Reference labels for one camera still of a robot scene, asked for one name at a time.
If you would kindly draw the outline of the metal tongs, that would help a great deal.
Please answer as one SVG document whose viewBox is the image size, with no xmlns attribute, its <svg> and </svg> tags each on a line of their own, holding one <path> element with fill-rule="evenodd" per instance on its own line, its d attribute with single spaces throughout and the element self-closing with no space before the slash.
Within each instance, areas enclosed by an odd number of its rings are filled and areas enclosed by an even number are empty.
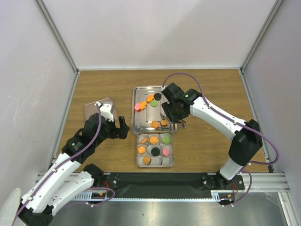
<svg viewBox="0 0 301 226">
<path fill-rule="evenodd" d="M 187 128 L 186 121 L 184 120 L 179 120 L 176 122 L 171 122 L 164 114 L 160 113 L 160 117 L 162 120 L 168 120 L 170 124 L 176 124 L 176 125 L 181 125 L 184 129 Z"/>
</svg>

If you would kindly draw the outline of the orange scalloped flower cookie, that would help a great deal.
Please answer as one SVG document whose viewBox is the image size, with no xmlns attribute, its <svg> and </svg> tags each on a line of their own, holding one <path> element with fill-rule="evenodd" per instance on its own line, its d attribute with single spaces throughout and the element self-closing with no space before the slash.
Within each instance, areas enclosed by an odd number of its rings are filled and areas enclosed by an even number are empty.
<svg viewBox="0 0 301 226">
<path fill-rule="evenodd" d="M 161 124 L 162 127 L 165 128 L 165 127 L 167 127 L 169 125 L 169 121 L 168 120 L 161 120 L 160 124 Z"/>
</svg>

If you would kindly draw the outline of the green round cookie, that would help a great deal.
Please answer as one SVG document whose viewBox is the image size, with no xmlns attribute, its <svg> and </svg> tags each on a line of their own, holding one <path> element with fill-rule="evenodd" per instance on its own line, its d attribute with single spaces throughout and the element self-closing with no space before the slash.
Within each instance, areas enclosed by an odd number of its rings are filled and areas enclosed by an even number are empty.
<svg viewBox="0 0 301 226">
<path fill-rule="evenodd" d="M 157 100 L 152 100 L 150 102 L 150 104 L 151 104 L 152 107 L 156 107 L 158 105 L 158 102 L 157 102 Z"/>
<path fill-rule="evenodd" d="M 162 142 L 163 142 L 165 145 L 168 145 L 168 144 L 171 143 L 171 138 L 168 137 L 168 136 L 165 136 L 165 137 L 163 137 Z"/>
</svg>

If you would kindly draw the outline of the brown tin lid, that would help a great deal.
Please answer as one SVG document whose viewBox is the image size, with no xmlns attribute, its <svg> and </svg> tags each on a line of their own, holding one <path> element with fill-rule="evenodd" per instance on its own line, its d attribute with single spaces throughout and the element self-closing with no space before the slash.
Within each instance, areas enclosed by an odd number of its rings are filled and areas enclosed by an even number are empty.
<svg viewBox="0 0 301 226">
<path fill-rule="evenodd" d="M 111 97 L 107 97 L 107 98 L 104 98 L 104 99 L 101 99 L 98 101 L 100 103 L 113 102 L 113 104 L 114 104 L 114 101 Z M 92 116 L 93 114 L 98 113 L 97 107 L 95 106 L 96 102 L 97 101 L 84 105 L 84 115 L 85 115 L 86 120 L 88 120 L 90 118 L 90 116 Z M 117 110 L 116 110 L 115 106 L 114 106 L 114 110 L 113 110 L 113 115 L 114 115 L 115 121 L 116 121 L 118 119 L 118 114 L 117 114 Z"/>
</svg>

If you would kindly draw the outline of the orange round dotted cookie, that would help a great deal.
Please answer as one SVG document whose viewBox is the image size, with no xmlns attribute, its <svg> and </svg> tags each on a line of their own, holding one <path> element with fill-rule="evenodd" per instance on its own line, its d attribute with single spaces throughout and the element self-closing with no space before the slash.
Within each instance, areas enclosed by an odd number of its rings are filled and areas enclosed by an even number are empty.
<svg viewBox="0 0 301 226">
<path fill-rule="evenodd" d="M 158 142 L 159 142 L 159 139 L 158 139 L 158 137 L 156 137 L 156 136 L 151 136 L 151 137 L 149 138 L 149 143 L 152 144 L 152 145 L 155 145 L 155 144 L 157 144 Z"/>
</svg>

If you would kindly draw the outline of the pink round cookie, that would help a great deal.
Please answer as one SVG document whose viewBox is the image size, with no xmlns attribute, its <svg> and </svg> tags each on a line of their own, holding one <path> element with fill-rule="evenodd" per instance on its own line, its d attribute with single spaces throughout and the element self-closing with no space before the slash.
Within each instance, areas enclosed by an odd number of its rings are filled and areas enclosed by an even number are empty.
<svg viewBox="0 0 301 226">
<path fill-rule="evenodd" d="M 164 147 L 164 148 L 162 149 L 162 154 L 163 154 L 164 156 L 169 156 L 169 155 L 170 155 L 170 150 L 169 150 L 167 147 Z"/>
</svg>

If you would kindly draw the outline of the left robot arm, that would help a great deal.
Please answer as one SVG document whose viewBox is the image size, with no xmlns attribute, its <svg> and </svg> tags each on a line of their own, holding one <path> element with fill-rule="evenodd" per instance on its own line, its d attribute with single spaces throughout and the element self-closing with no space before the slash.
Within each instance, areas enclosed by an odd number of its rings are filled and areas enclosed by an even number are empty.
<svg viewBox="0 0 301 226">
<path fill-rule="evenodd" d="M 106 139 L 126 139 L 129 126 L 119 116 L 119 127 L 104 112 L 95 113 L 67 140 L 56 161 L 42 179 L 22 198 L 17 217 L 27 226 L 48 226 L 54 215 L 76 195 L 87 189 L 109 190 L 104 172 L 94 164 L 84 167 L 68 184 L 66 178 L 95 153 Z"/>
</svg>

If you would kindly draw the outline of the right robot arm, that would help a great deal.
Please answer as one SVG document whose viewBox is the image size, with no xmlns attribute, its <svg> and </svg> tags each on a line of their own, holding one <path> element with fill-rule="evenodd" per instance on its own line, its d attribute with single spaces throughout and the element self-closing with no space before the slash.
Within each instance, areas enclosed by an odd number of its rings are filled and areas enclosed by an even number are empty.
<svg viewBox="0 0 301 226">
<path fill-rule="evenodd" d="M 228 189 L 233 185 L 233 178 L 262 147 L 258 122 L 236 118 L 210 103 L 203 93 L 194 89 L 184 92 L 175 83 L 164 87 L 162 95 L 167 101 L 161 106 L 171 123 L 179 123 L 192 115 L 206 121 L 229 139 L 229 157 L 216 173 L 217 185 Z"/>
</svg>

